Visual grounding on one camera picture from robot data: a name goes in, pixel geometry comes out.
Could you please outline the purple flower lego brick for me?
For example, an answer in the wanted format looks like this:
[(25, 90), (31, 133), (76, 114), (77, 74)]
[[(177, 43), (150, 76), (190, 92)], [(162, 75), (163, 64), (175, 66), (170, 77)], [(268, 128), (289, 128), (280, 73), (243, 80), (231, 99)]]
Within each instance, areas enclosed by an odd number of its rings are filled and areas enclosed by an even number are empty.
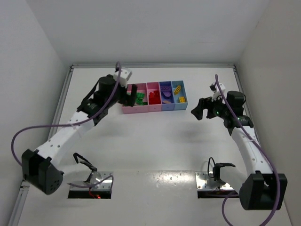
[(162, 95), (164, 96), (164, 98), (168, 99), (171, 97), (171, 93), (170, 92), (163, 92)]

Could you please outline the yellow rounded lego brick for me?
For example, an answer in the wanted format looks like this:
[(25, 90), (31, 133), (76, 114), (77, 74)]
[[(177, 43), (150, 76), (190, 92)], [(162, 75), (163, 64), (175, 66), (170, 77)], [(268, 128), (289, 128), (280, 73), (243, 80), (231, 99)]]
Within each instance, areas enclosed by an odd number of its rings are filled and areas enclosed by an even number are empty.
[(186, 98), (183, 97), (183, 96), (182, 96), (182, 97), (179, 97), (179, 98), (178, 98), (178, 102), (179, 102), (179, 103), (186, 103)]

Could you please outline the green lego plate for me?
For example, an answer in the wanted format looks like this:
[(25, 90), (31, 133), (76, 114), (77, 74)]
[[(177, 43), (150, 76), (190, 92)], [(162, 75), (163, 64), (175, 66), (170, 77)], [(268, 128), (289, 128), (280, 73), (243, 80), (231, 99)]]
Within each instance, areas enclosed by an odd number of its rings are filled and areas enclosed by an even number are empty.
[(144, 99), (144, 97), (145, 97), (144, 93), (137, 93), (137, 98)]

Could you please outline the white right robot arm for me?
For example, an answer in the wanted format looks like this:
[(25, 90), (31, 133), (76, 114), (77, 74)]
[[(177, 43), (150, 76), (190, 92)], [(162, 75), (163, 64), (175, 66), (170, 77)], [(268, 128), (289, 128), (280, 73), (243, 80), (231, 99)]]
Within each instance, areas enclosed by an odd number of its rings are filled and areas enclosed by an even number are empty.
[(257, 141), (251, 119), (244, 115), (245, 95), (238, 91), (227, 93), (227, 103), (222, 97), (199, 99), (198, 105), (191, 113), (201, 120), (203, 111), (207, 118), (219, 117), (236, 143), (243, 158), (246, 172), (244, 175), (233, 163), (216, 163), (211, 178), (217, 182), (228, 183), (239, 195), (240, 203), (245, 210), (281, 209), (287, 187), (285, 174), (274, 175), (267, 158), (255, 146)]

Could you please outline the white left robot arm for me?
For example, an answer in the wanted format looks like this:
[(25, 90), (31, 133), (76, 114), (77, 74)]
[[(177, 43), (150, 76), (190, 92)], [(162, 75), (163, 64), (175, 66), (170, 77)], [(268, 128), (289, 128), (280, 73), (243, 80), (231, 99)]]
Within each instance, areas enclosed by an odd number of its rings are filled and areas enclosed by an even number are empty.
[(36, 150), (22, 154), (24, 180), (46, 195), (54, 193), (62, 183), (76, 187), (94, 187), (97, 168), (83, 158), (74, 165), (61, 166), (60, 162), (76, 141), (96, 126), (116, 103), (134, 106), (137, 86), (127, 93), (131, 72), (121, 71), (101, 77), (83, 98), (76, 112), (61, 130)]

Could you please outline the purple rectangular lego brick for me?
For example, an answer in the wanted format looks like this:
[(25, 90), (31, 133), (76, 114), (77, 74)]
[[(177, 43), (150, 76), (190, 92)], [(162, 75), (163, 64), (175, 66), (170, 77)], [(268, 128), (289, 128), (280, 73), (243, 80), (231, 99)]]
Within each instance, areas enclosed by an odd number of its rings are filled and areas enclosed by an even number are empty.
[(160, 89), (163, 91), (170, 91), (171, 87), (170, 86), (161, 86)]

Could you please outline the red green yellow lego stack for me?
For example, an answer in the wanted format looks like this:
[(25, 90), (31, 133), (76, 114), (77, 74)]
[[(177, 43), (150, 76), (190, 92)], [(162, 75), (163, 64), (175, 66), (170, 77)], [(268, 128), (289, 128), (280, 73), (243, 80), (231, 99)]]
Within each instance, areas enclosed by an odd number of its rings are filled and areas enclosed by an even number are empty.
[(181, 89), (182, 89), (181, 85), (177, 85), (176, 88), (174, 89), (174, 94), (178, 95)]

